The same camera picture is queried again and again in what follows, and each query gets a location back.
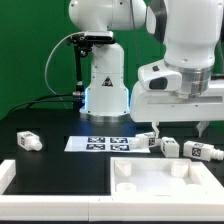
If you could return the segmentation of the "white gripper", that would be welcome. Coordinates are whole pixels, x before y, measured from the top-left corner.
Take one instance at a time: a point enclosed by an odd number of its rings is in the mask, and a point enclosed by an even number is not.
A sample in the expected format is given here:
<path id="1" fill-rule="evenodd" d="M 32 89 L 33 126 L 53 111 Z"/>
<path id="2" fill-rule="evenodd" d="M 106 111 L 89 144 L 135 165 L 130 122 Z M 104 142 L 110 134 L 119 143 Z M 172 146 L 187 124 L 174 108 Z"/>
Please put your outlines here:
<path id="1" fill-rule="evenodd" d="M 224 120 L 224 81 L 211 81 L 209 88 L 195 98 L 178 98 L 170 92 L 146 91 L 134 85 L 130 115 L 135 122 L 152 122 L 156 138 L 159 122 L 200 121 L 198 136 L 209 126 L 209 121 Z"/>

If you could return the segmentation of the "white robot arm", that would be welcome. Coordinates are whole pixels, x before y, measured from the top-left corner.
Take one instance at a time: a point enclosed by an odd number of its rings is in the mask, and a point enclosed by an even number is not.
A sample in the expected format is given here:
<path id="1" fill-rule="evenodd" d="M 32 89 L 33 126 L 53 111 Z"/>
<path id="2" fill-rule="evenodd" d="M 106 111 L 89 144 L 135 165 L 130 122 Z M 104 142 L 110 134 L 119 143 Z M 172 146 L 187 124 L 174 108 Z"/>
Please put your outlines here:
<path id="1" fill-rule="evenodd" d="M 224 121 L 224 81 L 213 74 L 224 22 L 224 0 L 71 0 L 82 57 L 92 55 L 84 117 L 129 114 L 135 122 Z M 123 86 L 124 51 L 118 30 L 144 28 L 136 44 L 131 93 Z"/>

